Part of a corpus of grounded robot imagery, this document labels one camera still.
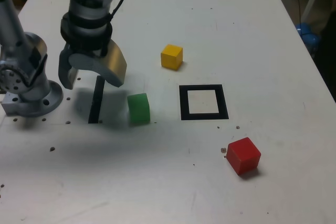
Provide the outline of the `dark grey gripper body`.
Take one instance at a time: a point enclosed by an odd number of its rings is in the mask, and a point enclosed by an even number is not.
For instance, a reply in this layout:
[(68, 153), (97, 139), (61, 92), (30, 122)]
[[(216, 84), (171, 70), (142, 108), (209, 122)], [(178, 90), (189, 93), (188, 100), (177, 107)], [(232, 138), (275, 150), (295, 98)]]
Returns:
[(91, 57), (105, 57), (108, 53), (108, 44), (110, 39), (95, 41), (93, 39), (76, 41), (74, 39), (66, 40), (72, 54), (79, 53), (89, 55)]

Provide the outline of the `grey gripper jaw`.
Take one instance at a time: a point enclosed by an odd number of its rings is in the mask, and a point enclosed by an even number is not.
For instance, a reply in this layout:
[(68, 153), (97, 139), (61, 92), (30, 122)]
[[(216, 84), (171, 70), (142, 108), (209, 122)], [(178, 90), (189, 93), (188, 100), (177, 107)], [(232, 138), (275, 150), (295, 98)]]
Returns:
[(69, 57), (69, 63), (75, 69), (93, 71), (101, 75), (112, 86), (121, 87), (125, 80), (126, 60), (113, 40), (110, 40), (107, 50), (104, 57), (72, 54)]
[(64, 49), (59, 56), (58, 77), (61, 84), (66, 89), (73, 89), (77, 78), (78, 70), (71, 66), (69, 57), (73, 54), (73, 50), (69, 44), (65, 44)]

